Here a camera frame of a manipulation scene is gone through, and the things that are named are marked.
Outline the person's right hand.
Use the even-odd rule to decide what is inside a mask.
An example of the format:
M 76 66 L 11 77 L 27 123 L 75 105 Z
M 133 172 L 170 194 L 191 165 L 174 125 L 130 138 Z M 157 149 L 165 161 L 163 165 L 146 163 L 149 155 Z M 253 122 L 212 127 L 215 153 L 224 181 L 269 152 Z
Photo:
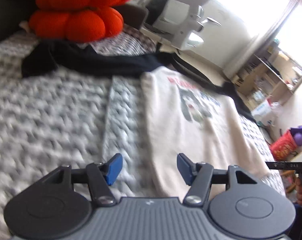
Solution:
M 297 203 L 302 206 L 302 184 L 299 178 L 296 178 Z

